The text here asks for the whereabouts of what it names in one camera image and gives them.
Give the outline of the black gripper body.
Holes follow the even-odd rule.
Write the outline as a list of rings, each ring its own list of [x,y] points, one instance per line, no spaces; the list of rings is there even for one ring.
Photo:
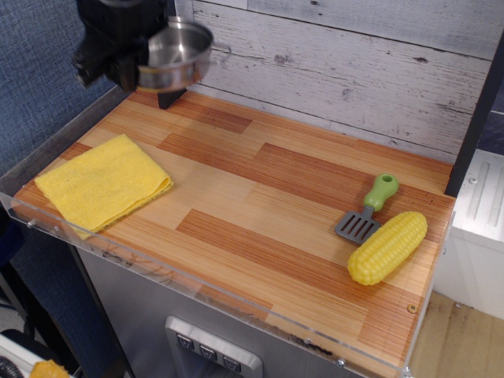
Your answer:
[[[78,59],[105,59],[129,50],[166,25],[166,1],[78,1],[84,38]]]

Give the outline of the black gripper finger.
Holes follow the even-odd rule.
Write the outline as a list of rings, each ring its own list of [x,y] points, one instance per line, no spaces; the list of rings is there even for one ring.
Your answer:
[[[111,64],[111,80],[125,93],[144,90],[140,68],[148,64],[148,55],[115,57]]]
[[[89,87],[102,77],[116,83],[111,64],[117,44],[107,39],[83,39],[72,56],[76,78],[82,87]]]

